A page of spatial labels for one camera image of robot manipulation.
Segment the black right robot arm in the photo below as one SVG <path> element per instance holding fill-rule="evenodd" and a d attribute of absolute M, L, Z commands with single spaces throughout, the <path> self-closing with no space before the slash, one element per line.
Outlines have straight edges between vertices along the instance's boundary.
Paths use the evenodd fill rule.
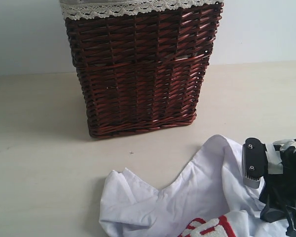
<path fill-rule="evenodd" d="M 273 148 L 279 152 L 283 173 L 264 173 L 259 200 L 265 206 L 260 219 L 268 223 L 286 219 L 286 236 L 296 237 L 296 139 L 286 146 L 274 144 Z"/>

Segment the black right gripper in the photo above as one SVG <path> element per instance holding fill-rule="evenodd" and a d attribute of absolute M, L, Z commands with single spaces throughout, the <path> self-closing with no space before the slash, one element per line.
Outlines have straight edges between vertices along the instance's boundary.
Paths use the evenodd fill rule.
<path fill-rule="evenodd" d="M 263 176 L 265 185 L 259 200 L 265 207 L 260 213 L 260 219 L 276 222 L 285 219 L 285 212 L 288 211 L 286 236 L 296 237 L 296 147 L 281 145 L 280 153 L 284 173 Z"/>

